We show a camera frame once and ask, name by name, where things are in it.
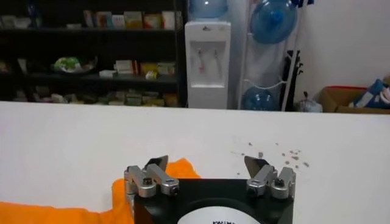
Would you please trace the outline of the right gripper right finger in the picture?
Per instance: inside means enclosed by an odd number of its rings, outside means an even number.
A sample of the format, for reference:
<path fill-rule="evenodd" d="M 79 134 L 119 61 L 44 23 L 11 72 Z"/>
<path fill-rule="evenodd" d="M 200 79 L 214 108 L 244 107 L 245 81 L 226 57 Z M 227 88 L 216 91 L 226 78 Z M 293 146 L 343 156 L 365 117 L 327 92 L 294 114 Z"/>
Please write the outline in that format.
<path fill-rule="evenodd" d="M 250 175 L 246 181 L 246 190 L 250 196 L 260 197 L 269 191 L 271 197 L 278 200 L 295 198 L 296 173 L 292 168 L 283 167 L 278 172 L 265 159 L 251 156 L 245 156 L 244 163 Z"/>

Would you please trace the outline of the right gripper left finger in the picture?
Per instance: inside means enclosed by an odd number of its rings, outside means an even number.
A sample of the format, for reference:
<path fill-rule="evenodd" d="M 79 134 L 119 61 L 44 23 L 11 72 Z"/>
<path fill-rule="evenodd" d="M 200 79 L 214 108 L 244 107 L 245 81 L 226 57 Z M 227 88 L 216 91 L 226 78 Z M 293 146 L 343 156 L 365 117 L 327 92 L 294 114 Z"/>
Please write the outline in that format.
<path fill-rule="evenodd" d="M 151 158 L 141 169 L 128 166 L 124 171 L 124 185 L 127 198 L 151 198 L 157 194 L 174 197 L 179 193 L 179 180 L 166 173 L 168 155 Z"/>

